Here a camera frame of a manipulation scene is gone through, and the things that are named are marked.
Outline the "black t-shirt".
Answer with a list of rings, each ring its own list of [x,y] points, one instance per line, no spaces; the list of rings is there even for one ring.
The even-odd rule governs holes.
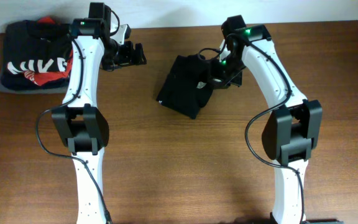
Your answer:
[[[211,75],[221,74],[219,60],[207,62],[204,56],[189,55],[176,57],[156,101],[162,106],[196,119],[213,94],[208,82]]]

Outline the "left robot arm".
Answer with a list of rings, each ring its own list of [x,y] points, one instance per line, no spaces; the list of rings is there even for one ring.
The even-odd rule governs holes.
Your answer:
[[[145,65],[142,44],[129,40],[131,28],[119,21],[103,2],[92,2],[88,16],[70,24],[73,58],[62,105],[51,111],[52,121],[68,159],[73,161],[78,192],[77,223],[112,223],[103,198],[103,157],[109,125],[98,109],[99,70]]]

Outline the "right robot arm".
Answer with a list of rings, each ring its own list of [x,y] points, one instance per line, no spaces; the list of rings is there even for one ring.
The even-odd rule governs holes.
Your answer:
[[[208,83],[215,89],[241,86],[242,71],[254,76],[268,108],[244,131],[251,154],[275,173],[272,223],[306,223],[305,172],[316,148],[323,115],[321,103],[296,87],[278,58],[264,25],[247,26],[242,16],[221,26],[223,41],[211,60]]]

